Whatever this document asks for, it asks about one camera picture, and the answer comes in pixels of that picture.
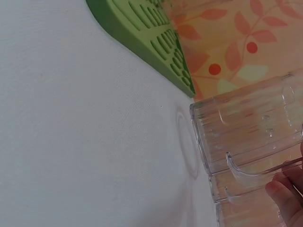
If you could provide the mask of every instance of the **transparent plastic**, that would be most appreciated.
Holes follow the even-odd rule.
[[[255,174],[268,170],[268,167],[279,166],[286,160],[293,160],[299,157],[301,157],[301,152],[300,145],[298,144],[294,147],[273,154],[269,158],[263,158],[255,162],[239,166],[239,168],[241,168],[241,171],[243,172]],[[254,181],[248,180],[248,183],[243,182],[242,179],[234,177],[233,174],[234,173],[231,170],[227,170],[209,177],[214,202],[228,199],[229,195],[240,196],[262,188],[272,179],[274,173],[268,175],[263,181],[255,179]]]
[[[267,170],[280,165],[279,155],[274,154],[302,141],[302,87],[303,70],[296,70],[192,104],[192,122],[207,173],[215,175],[230,167],[234,176],[243,176],[241,166],[258,166],[261,160],[267,162]]]
[[[285,227],[279,209],[264,189],[216,205],[220,227]]]

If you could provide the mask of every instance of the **leaf pattern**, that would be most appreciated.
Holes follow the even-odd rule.
[[[202,12],[201,17],[207,20],[218,20],[227,14],[225,9],[207,9]]]
[[[223,94],[223,93],[230,92],[230,91],[233,91],[236,89],[237,89],[237,86],[235,86],[231,82],[224,80],[224,79],[219,80],[219,82],[217,84],[218,94]]]
[[[180,36],[190,39],[199,40],[201,39],[200,34],[191,25],[180,25],[178,26],[178,33]]]
[[[241,65],[241,56],[236,42],[229,45],[225,53],[226,66],[231,70],[236,70]]]
[[[192,78],[192,81],[193,81],[195,92],[196,92],[195,101],[197,102],[197,101],[203,100],[203,94],[200,90],[200,87],[199,87],[197,81],[194,78]]]
[[[297,13],[293,8],[287,5],[279,5],[280,10],[287,16],[296,18],[296,19],[302,19],[303,16],[299,13]]]
[[[236,13],[234,22],[239,32],[244,35],[248,35],[250,33],[250,25],[241,12]]]
[[[250,0],[250,8],[254,14],[259,17],[263,16],[263,5],[259,0]]]
[[[186,19],[186,15],[180,15],[174,18],[175,24],[181,24]]]
[[[196,53],[187,58],[187,66],[190,73],[197,72],[207,61],[209,55],[206,53]]]
[[[269,26],[287,26],[287,23],[276,17],[264,17],[263,21]]]
[[[249,82],[261,80],[268,72],[267,65],[245,65],[237,73],[237,76]]]
[[[282,5],[282,4],[283,4],[283,0],[276,0],[276,3],[277,3],[278,5]]]
[[[276,42],[275,35],[269,30],[259,30],[251,34],[260,43]]]

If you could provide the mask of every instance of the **finger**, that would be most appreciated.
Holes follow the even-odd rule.
[[[301,207],[303,207],[303,198],[302,196],[299,194],[299,192],[294,188],[293,184],[291,183],[291,181],[286,177],[286,175],[283,172],[277,173],[274,177],[273,177],[273,181],[279,181],[280,183],[282,183],[286,188],[288,188],[288,190],[290,190],[290,192],[292,194],[294,194],[294,196],[297,198],[297,200],[299,201]]]
[[[268,195],[280,209],[284,222],[288,227],[301,227],[303,209],[292,192],[279,181],[271,181],[265,186]]]
[[[300,151],[301,151],[301,155],[303,157],[303,142],[300,144]]]
[[[303,170],[299,166],[287,166],[282,171],[296,189],[303,193]]]

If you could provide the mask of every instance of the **green silicone trivet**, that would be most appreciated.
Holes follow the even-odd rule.
[[[195,90],[178,35],[158,1],[87,0],[87,3],[111,36],[193,97]]]

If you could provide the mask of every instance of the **white table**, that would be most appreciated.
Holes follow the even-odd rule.
[[[0,29],[1,227],[216,226],[193,100],[84,0],[2,1]]]

